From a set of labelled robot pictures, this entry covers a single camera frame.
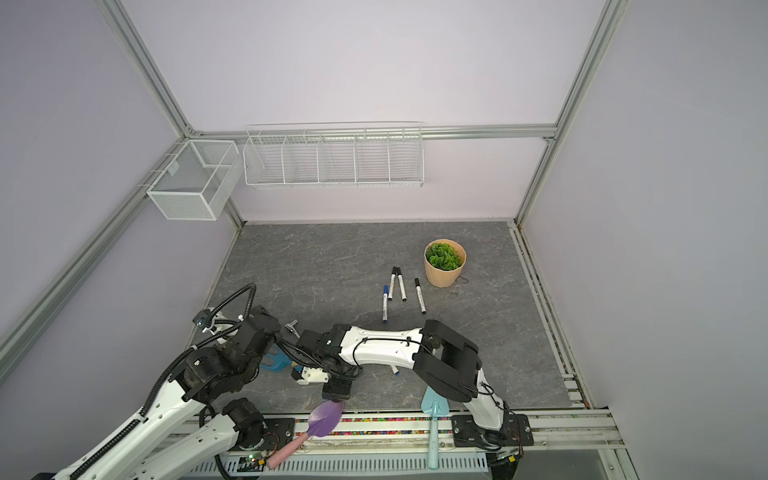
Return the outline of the purple garden trowel pink handle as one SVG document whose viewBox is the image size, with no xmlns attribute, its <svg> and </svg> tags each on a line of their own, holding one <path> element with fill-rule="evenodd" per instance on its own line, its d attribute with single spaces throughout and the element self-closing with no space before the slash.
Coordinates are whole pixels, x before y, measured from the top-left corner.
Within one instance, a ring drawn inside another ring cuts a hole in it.
<svg viewBox="0 0 768 480">
<path fill-rule="evenodd" d="M 327 400 L 317 406 L 309 415 L 307 431 L 301 433 L 268 458 L 266 461 L 267 468 L 276 469 L 312 437 L 324 437 L 330 434 L 339 424 L 344 406 L 343 401 L 334 400 Z"/>
</svg>

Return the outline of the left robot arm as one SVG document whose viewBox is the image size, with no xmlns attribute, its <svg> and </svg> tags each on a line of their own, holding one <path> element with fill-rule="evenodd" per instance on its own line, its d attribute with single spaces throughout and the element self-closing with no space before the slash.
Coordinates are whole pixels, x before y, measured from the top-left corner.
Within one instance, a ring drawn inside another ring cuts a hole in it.
<svg viewBox="0 0 768 480">
<path fill-rule="evenodd" d="M 243 321 L 180 354 L 153 385 L 140 409 L 69 466 L 40 472 L 40 479 L 178 479 L 200 462 L 233 447 L 257 447 L 267 432 L 264 416 L 246 399 L 184 439 L 158 452 L 177 427 L 226 393 L 256 378 L 263 357 L 281 336 L 279 321 L 262 307 Z"/>
</svg>

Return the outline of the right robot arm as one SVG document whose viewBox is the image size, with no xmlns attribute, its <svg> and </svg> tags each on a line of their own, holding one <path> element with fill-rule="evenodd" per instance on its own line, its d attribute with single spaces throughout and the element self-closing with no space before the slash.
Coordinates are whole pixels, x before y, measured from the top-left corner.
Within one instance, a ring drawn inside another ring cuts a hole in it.
<svg viewBox="0 0 768 480">
<path fill-rule="evenodd" d="M 326 400 L 348 400 L 365 365 L 407 369 L 469 411 L 452 420 L 457 446 L 493 452 L 534 444 L 528 418 L 514 412 L 488 382 L 478 346 L 440 321 L 403 331 L 337 324 L 325 333 L 306 330 L 283 351 L 302 367 L 294 379 L 321 383 Z"/>
</svg>

